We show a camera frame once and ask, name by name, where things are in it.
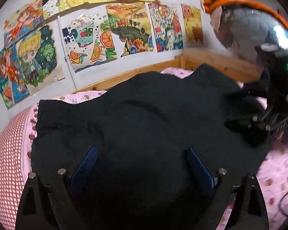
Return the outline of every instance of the blond hair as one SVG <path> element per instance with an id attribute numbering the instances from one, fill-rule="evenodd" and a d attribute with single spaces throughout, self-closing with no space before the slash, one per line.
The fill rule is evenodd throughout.
<path id="1" fill-rule="evenodd" d="M 30 38 L 26 39 L 23 41 L 18 48 L 18 55 L 20 57 L 25 56 L 28 52 L 31 50 L 37 50 L 40 47 L 40 42 L 41 42 L 41 32 L 36 33 L 35 35 L 31 36 Z"/>

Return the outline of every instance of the drawing of blond boy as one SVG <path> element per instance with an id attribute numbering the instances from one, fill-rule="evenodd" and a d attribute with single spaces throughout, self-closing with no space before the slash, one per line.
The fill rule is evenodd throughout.
<path id="1" fill-rule="evenodd" d="M 32 83 L 36 78 L 39 79 L 39 72 L 42 69 L 41 65 L 35 59 L 38 49 L 41 46 L 41 32 L 36 30 L 22 39 L 18 47 L 18 56 L 27 64 L 24 75 L 28 82 Z"/>

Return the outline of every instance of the pink bed sheet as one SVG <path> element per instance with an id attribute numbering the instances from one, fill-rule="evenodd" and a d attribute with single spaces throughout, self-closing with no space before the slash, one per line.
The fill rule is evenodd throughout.
<path id="1" fill-rule="evenodd" d="M 192 71 L 167 68 L 163 74 L 178 78 L 189 76 Z M 88 91 L 69 94 L 56 100 L 78 104 L 97 98 L 106 91 Z M 258 101 L 266 107 L 265 99 Z M 16 214 L 24 184 L 31 172 L 31 145 L 37 136 L 38 104 L 17 114 L 0 135 L 0 221 L 7 230 L 15 229 Z M 270 230 L 277 230 L 286 219 L 277 208 L 280 198 L 288 191 L 288 145 L 279 141 L 273 143 L 271 151 L 257 173 L 260 187 L 266 202 Z M 231 213 L 232 205 L 225 210 L 217 230 L 224 230 Z M 288 196 L 282 208 L 288 214 Z"/>

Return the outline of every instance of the white pipe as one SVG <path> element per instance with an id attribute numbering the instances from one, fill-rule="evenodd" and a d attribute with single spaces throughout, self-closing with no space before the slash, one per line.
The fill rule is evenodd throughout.
<path id="1" fill-rule="evenodd" d="M 69 69 L 69 72 L 70 72 L 70 75 L 71 75 L 72 82 L 74 83 L 74 87 L 76 88 L 76 90 L 78 90 L 79 87 L 77 86 L 76 75 L 75 75 L 74 69 L 72 68 L 72 65 L 71 65 L 71 62 L 70 62 L 70 59 L 69 59 L 69 56 L 68 56 L 68 52 L 67 52 L 66 46 L 65 46 L 64 36 L 63 36 L 63 32 L 62 32 L 61 17 L 60 16 L 57 17 L 57 21 L 58 21 L 58 25 L 59 25 L 61 44 L 62 44 L 62 47 L 63 47 L 63 50 L 64 50 L 64 59 L 67 62 L 67 66 L 68 66 L 68 69 Z"/>

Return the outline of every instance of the drawing of fruit juice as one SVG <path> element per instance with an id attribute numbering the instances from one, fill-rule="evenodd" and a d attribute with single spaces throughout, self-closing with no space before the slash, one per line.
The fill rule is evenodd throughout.
<path id="1" fill-rule="evenodd" d="M 94 42 L 94 22 L 86 22 L 71 30 L 79 47 L 87 47 Z"/>

